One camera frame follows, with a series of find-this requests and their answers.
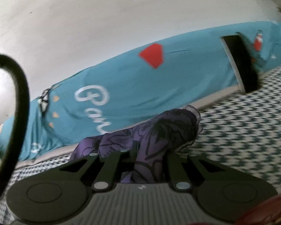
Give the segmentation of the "blue cartoon print bedsheet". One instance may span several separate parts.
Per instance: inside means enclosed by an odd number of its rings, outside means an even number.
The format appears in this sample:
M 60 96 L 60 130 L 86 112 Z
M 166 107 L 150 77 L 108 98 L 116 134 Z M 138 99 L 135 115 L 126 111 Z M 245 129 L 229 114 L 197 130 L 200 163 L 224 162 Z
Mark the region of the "blue cartoon print bedsheet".
M 30 103 L 19 161 L 111 133 L 237 84 L 221 38 L 239 35 L 257 68 L 281 65 L 281 23 L 245 22 L 192 31 L 88 67 Z

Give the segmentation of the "blue white houndstooth mat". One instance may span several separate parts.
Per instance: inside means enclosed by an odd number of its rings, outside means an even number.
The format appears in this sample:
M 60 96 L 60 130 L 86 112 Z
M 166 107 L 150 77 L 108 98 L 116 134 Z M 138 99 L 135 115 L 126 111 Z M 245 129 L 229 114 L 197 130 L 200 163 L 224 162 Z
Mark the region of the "blue white houndstooth mat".
M 173 108 L 189 105 L 200 112 L 202 129 L 194 143 L 174 152 L 190 191 L 174 191 L 166 182 L 172 153 L 160 182 L 120 182 L 110 191 L 92 190 L 103 157 L 70 160 L 80 142 L 19 161 L 29 121 L 28 85 L 10 57 L 0 55 L 0 68 L 16 83 L 15 116 L 0 128 L 0 224 L 235 224 L 281 194 L 281 65 L 258 75 L 261 87 L 254 92 L 242 93 L 237 82 Z

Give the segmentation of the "purple patterned garment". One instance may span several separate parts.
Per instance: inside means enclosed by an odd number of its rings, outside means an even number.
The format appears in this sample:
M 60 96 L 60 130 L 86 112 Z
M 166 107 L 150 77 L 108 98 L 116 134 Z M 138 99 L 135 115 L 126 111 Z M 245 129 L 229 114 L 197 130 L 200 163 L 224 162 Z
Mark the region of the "purple patterned garment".
M 194 143 L 202 129 L 200 120 L 200 112 L 193 106 L 168 110 L 134 127 L 82 139 L 70 160 L 91 153 L 106 158 L 115 151 L 132 151 L 135 163 L 130 171 L 122 173 L 121 182 L 157 183 L 165 158 Z

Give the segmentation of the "black smartphone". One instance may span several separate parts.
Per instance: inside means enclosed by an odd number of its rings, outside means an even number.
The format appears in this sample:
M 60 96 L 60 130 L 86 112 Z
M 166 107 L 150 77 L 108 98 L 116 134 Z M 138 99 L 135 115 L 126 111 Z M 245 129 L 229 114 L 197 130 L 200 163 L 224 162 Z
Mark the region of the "black smartphone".
M 222 36 L 221 43 L 234 71 L 242 93 L 248 94 L 261 87 L 258 67 L 264 64 L 249 39 L 242 33 Z

